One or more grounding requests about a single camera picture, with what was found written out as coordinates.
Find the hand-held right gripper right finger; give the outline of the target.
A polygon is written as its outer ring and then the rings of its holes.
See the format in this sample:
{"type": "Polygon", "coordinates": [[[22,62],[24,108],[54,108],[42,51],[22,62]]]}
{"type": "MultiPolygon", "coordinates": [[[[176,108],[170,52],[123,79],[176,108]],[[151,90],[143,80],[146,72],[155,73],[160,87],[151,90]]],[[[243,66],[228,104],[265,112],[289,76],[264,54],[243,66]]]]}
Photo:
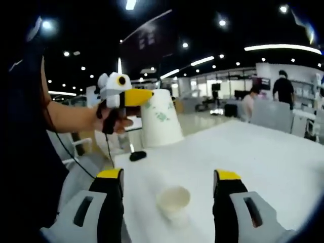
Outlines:
{"type": "Polygon", "coordinates": [[[248,191],[235,172],[214,170],[215,242],[288,242],[295,234],[277,220],[276,210],[248,191]]]}

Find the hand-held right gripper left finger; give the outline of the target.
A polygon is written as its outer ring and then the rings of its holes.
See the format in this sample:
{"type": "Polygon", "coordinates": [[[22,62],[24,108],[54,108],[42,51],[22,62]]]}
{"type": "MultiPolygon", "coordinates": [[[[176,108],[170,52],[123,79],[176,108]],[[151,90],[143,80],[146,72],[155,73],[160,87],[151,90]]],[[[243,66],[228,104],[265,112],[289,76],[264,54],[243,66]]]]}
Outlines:
{"type": "Polygon", "coordinates": [[[47,242],[122,242],[123,195],[124,170],[101,171],[90,189],[78,192],[40,232],[47,242]]]}

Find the person's left hand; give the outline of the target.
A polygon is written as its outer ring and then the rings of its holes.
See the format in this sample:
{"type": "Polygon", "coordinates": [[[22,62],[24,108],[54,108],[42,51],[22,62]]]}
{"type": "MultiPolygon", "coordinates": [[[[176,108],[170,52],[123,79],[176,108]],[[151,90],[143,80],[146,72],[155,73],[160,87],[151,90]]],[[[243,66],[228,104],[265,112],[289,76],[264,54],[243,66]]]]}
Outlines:
{"type": "Polygon", "coordinates": [[[122,114],[118,108],[98,106],[94,128],[104,134],[124,133],[133,122],[122,114]]]}

